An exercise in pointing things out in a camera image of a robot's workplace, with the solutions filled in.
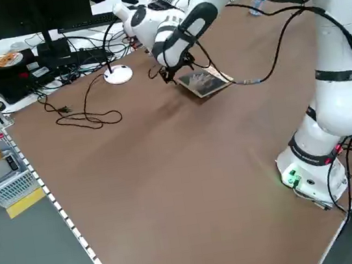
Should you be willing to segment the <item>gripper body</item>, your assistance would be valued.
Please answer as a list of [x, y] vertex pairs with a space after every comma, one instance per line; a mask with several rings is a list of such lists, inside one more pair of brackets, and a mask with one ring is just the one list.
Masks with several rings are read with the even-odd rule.
[[194, 70], [195, 59], [193, 55], [187, 54], [184, 55], [182, 62], [178, 66], [174, 67], [162, 67], [159, 71], [159, 75], [164, 80], [165, 83], [175, 82], [176, 73], [181, 70], [181, 68], [189, 67], [191, 70]]

